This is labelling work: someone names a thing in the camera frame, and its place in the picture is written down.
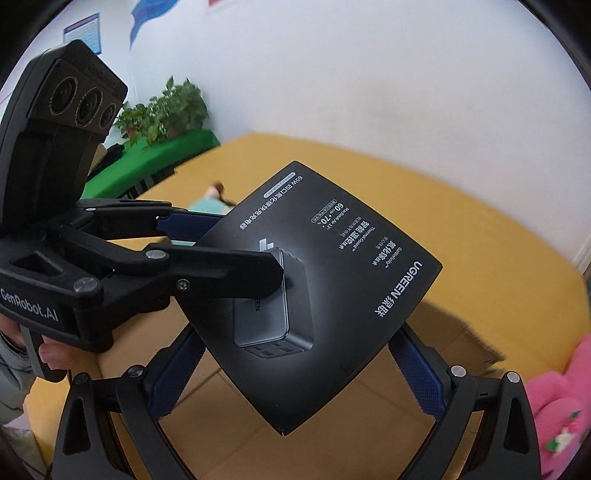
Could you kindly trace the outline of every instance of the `plant pot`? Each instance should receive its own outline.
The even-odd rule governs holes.
[[[133,137],[137,131],[138,131],[138,127],[127,127],[125,129],[125,132],[127,133],[128,138]]]

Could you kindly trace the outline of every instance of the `green table cover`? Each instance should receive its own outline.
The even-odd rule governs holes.
[[[141,180],[218,147],[220,142],[212,131],[198,130],[152,147],[146,146],[145,138],[133,147],[128,145],[119,160],[86,183],[82,198],[117,198]]]

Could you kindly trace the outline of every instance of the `black product box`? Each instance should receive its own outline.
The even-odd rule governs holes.
[[[442,268],[379,213],[298,162],[198,245],[269,250],[284,267],[282,287],[266,299],[179,299],[219,365],[281,434],[363,370]]]

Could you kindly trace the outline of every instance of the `white wall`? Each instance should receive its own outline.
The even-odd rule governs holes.
[[[589,249],[591,95],[516,0],[206,4],[143,26],[140,101],[188,76],[222,141],[265,131],[370,153],[503,210],[573,262]]]
[[[130,10],[125,0],[75,0],[33,40],[0,89],[0,116],[4,114],[10,94],[27,63],[47,49],[63,43],[64,28],[97,12],[100,13],[100,58],[127,84],[128,99],[134,104],[137,103],[129,68],[129,32],[133,18],[129,14]]]

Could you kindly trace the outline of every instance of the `human hand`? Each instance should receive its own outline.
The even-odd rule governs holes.
[[[39,346],[39,358],[52,370],[73,369],[82,352],[76,347],[58,342],[43,335],[43,343]]]
[[[17,322],[0,313],[0,332],[18,349],[25,351],[25,340]]]

